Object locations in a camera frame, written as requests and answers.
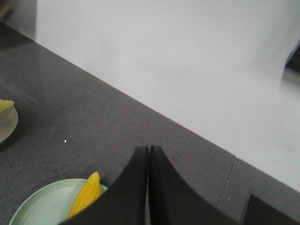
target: speckled countertop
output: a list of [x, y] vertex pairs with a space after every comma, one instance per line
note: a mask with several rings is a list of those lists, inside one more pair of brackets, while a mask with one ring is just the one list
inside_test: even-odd
[[163, 146], [196, 192], [237, 221], [249, 194], [300, 221], [296, 191], [5, 25], [0, 98], [14, 100], [19, 114], [16, 130], [0, 145], [2, 225], [49, 183], [99, 171], [109, 186], [135, 146], [153, 144]]

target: corn on the cob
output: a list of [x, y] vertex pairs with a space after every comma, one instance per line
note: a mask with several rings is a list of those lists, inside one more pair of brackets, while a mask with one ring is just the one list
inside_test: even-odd
[[79, 191], [68, 218], [73, 217], [91, 205], [100, 195], [100, 176], [98, 172], [94, 172]]
[[10, 100], [0, 100], [0, 113], [14, 106], [14, 102]]

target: white wall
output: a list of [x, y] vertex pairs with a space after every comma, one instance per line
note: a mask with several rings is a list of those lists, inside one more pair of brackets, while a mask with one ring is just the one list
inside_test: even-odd
[[282, 82], [300, 1], [13, 5], [11, 27], [300, 191], [300, 86]]

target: light green plate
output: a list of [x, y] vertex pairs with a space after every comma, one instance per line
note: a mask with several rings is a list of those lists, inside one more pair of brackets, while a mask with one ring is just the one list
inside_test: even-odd
[[18, 208], [9, 225], [57, 225], [66, 220], [75, 198], [87, 180], [67, 179], [33, 193]]

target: black object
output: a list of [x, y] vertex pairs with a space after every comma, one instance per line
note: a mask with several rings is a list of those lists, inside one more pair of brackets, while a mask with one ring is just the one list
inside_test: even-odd
[[300, 225], [287, 215], [251, 195], [244, 219], [245, 225]]
[[61, 225], [143, 225], [148, 175], [148, 147], [136, 147], [129, 163], [91, 206]]
[[153, 225], [235, 225], [176, 172], [160, 146], [150, 148], [149, 205]]
[[293, 69], [300, 73], [300, 47], [297, 48], [293, 56], [290, 58], [286, 67]]

